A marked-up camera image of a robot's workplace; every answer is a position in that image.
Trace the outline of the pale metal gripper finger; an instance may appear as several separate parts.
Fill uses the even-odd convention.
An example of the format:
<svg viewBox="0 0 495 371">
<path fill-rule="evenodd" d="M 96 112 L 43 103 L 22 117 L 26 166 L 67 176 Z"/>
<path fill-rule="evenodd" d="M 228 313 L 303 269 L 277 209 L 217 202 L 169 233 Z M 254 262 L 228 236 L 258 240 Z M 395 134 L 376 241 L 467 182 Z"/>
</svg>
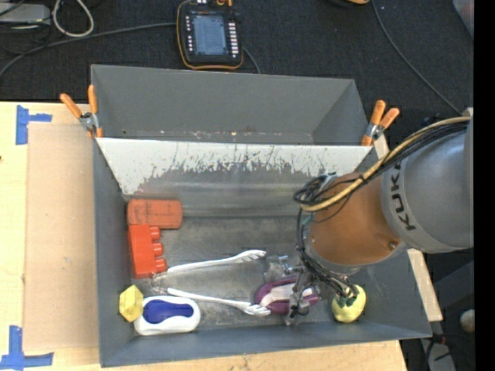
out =
<svg viewBox="0 0 495 371">
<path fill-rule="evenodd" d="M 301 300 L 295 304 L 290 305 L 288 314 L 285 316 L 285 325 L 296 325 L 302 316 L 308 315 L 310 308 L 311 304 L 308 300 Z"/>
<path fill-rule="evenodd" d="M 265 283 L 279 281 L 291 276 L 288 255 L 272 255 L 266 258 Z"/>
</svg>

